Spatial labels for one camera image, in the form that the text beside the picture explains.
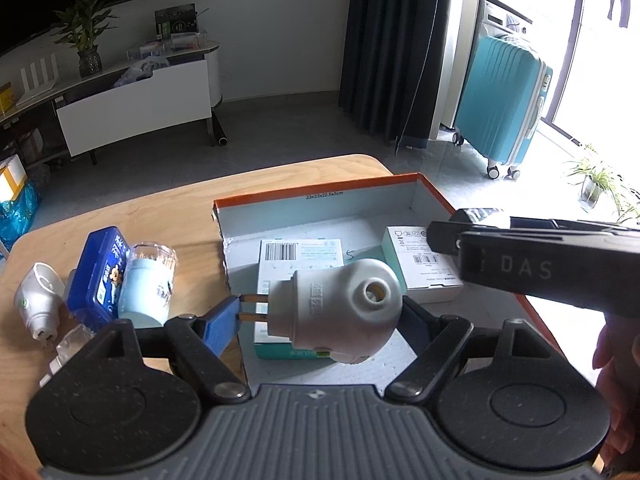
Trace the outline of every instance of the baseboard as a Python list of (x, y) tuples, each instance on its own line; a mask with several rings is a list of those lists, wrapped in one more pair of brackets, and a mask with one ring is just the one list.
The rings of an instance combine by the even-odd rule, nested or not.
[(337, 90), (327, 90), (321, 92), (302, 92), (299, 94), (280, 94), (266, 95), (260, 97), (249, 97), (247, 99), (236, 99), (233, 101), (222, 101), (216, 107), (216, 115), (218, 117), (255, 112), (258, 110), (266, 110), (268, 108), (282, 106), (297, 106), (311, 104), (338, 104)]

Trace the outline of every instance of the suitcase wheel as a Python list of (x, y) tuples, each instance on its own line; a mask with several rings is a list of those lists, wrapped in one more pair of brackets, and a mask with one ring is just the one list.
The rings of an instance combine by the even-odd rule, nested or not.
[(491, 180), (495, 180), (496, 178), (498, 178), (500, 176), (500, 171), (498, 171), (498, 167), (497, 166), (487, 166), (486, 167), (486, 174), (488, 175), (488, 177)]
[(520, 170), (516, 170), (513, 166), (511, 166), (507, 170), (507, 176), (510, 176), (513, 180), (518, 180), (520, 177)]
[(451, 138), (451, 142), (453, 142), (456, 146), (462, 146), (465, 143), (465, 137), (460, 135), (458, 132), (453, 134)]

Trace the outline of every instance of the gray wall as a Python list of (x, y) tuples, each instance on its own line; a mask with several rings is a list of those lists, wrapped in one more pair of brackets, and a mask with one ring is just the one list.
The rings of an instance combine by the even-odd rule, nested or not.
[[(220, 48), (226, 100), (335, 90), (340, 86), (349, 0), (134, 0), (116, 6), (118, 29), (98, 39), (105, 65), (126, 58), (126, 49), (155, 38), (154, 10), (185, 3)], [(0, 58), (0, 83), (22, 93), (20, 67), (56, 52), (61, 76), (78, 70), (75, 49), (53, 45), (46, 34)]]

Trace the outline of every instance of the suitcase handle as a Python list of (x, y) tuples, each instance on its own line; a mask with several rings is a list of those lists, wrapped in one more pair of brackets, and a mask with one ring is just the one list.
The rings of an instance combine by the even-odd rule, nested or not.
[(536, 131), (536, 126), (538, 126), (538, 121), (540, 120), (540, 117), (542, 117), (542, 107), (544, 106), (544, 104), (545, 104), (545, 98), (539, 97), (536, 102), (536, 113), (533, 116), (533, 120), (531, 121), (529, 128), (527, 129), (527, 133), (524, 136), (525, 139), (530, 139), (531, 137), (533, 137), (533, 132)]

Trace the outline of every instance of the curtain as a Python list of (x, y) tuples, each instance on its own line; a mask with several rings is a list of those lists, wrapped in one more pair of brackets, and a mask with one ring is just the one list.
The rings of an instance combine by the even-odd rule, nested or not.
[(426, 147), (449, 3), (350, 0), (338, 105), (359, 128), (396, 145)]

